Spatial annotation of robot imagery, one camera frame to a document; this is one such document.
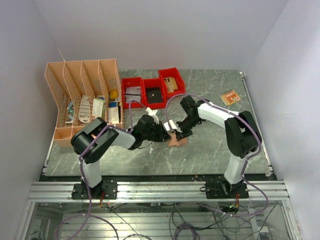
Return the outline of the brown leather card holder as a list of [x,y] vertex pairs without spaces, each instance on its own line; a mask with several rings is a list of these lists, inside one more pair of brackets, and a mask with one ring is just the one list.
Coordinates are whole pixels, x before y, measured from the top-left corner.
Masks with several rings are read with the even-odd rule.
[[182,138],[181,140],[177,140],[175,133],[171,133],[170,137],[171,139],[167,141],[168,147],[181,147],[188,143],[188,139],[186,137]]

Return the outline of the white oval package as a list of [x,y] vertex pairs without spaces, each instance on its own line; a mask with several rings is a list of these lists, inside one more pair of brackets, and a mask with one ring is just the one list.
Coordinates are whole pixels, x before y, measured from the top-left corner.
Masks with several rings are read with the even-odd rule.
[[90,102],[87,95],[82,95],[78,110],[78,120],[81,125],[88,124],[90,122]]

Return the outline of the yellow round object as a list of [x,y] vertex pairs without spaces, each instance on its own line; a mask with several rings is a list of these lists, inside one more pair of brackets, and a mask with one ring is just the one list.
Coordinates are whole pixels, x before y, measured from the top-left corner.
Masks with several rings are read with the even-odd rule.
[[118,96],[119,96],[119,93],[118,93],[118,91],[116,91],[116,90],[111,91],[111,92],[109,93],[109,99],[110,99],[111,101],[117,99]]

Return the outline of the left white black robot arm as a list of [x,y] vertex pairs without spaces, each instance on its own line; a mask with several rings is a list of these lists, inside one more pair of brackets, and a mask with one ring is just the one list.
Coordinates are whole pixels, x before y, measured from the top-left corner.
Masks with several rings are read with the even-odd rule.
[[78,131],[70,140],[74,152],[79,156],[81,183],[73,186],[73,200],[117,198],[117,185],[104,183],[100,171],[100,159],[111,146],[133,151],[144,141],[161,143],[171,139],[162,122],[156,122],[144,114],[136,125],[129,129],[107,124],[101,117]]

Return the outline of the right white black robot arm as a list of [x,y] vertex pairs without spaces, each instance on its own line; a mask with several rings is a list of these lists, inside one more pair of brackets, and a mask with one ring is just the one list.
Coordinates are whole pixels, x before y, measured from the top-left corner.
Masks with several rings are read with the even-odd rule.
[[260,151],[262,144],[262,137],[253,115],[247,110],[229,111],[205,100],[195,101],[190,95],[180,101],[180,106],[187,117],[177,122],[180,130],[174,132],[178,141],[191,136],[192,129],[197,125],[210,121],[224,129],[230,151],[230,159],[223,177],[207,181],[199,190],[206,194],[207,199],[248,198],[248,187],[243,180],[244,171],[249,156]]

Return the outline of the gold cards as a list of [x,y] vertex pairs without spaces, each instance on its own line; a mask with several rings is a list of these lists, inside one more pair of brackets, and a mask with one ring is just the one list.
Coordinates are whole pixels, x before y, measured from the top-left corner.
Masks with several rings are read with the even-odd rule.
[[178,90],[178,85],[174,77],[164,78],[164,83],[166,85],[168,93],[173,93],[174,91]]

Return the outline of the white green box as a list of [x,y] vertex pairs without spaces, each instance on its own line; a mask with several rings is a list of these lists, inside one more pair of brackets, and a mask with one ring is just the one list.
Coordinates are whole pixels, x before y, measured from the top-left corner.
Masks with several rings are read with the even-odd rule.
[[106,101],[99,97],[93,99],[92,105],[92,119],[102,118],[105,119],[105,112],[106,112]]

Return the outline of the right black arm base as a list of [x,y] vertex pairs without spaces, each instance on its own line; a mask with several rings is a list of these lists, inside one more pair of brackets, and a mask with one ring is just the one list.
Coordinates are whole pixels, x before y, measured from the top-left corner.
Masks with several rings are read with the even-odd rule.
[[247,185],[240,181],[230,184],[226,180],[206,182],[199,189],[205,193],[207,199],[247,199],[249,197]]

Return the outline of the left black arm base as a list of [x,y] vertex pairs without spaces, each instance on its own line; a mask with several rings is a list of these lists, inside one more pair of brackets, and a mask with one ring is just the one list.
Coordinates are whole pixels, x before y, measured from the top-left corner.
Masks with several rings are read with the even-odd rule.
[[[92,199],[115,200],[118,193],[118,184],[116,182],[101,181],[97,186],[90,189]],[[88,200],[89,193],[84,182],[77,183],[73,186],[71,193],[73,200]]]

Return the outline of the white black cards stack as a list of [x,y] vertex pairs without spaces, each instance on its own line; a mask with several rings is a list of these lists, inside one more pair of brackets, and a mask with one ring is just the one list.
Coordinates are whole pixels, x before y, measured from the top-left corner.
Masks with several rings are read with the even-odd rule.
[[140,86],[130,86],[125,89],[124,99],[126,103],[131,101],[141,101],[141,87]]

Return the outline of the red plastic bin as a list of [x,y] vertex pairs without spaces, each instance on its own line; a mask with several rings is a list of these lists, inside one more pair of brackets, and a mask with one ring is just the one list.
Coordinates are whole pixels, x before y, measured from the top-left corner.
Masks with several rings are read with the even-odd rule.
[[143,79],[145,106],[151,109],[164,109],[167,104],[167,90],[160,78]]
[[167,99],[186,92],[185,82],[176,67],[160,69],[158,75],[164,82]]
[[145,88],[142,77],[127,77],[121,79],[122,88],[122,105],[124,109],[129,108],[146,108]]

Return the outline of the aluminium frame rails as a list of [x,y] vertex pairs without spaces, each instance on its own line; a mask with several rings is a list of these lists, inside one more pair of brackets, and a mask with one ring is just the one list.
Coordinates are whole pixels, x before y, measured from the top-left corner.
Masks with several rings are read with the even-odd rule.
[[[206,194],[200,191],[207,182],[220,177],[209,175],[161,175],[161,176],[116,176],[107,178],[108,182],[117,183],[115,203],[160,203],[160,202],[204,202]],[[284,206],[283,215],[286,220],[290,238],[302,239],[288,190],[283,180],[277,180],[274,174],[246,174],[252,184],[247,188],[251,201],[263,201],[261,189],[271,201],[281,201]],[[71,199],[73,186],[80,182],[78,176],[46,177],[41,175],[32,183],[27,197],[20,225],[15,235],[16,240],[28,237],[28,228],[36,211],[37,203],[74,203]]]

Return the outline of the pink mesh desk organizer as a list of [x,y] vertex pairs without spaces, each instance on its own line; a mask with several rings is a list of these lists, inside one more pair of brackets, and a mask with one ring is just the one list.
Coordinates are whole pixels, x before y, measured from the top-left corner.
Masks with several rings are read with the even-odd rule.
[[94,99],[102,97],[109,104],[113,93],[117,93],[119,110],[115,125],[124,127],[122,84],[116,59],[49,62],[44,74],[58,109],[54,143],[69,147],[72,136],[94,119]]

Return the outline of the orange spiral notepad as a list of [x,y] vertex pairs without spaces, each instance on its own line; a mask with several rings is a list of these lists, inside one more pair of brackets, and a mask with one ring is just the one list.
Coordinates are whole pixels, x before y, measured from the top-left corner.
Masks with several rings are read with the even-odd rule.
[[219,97],[226,106],[233,105],[241,100],[241,97],[236,93],[235,90],[227,91],[223,94],[220,94]]

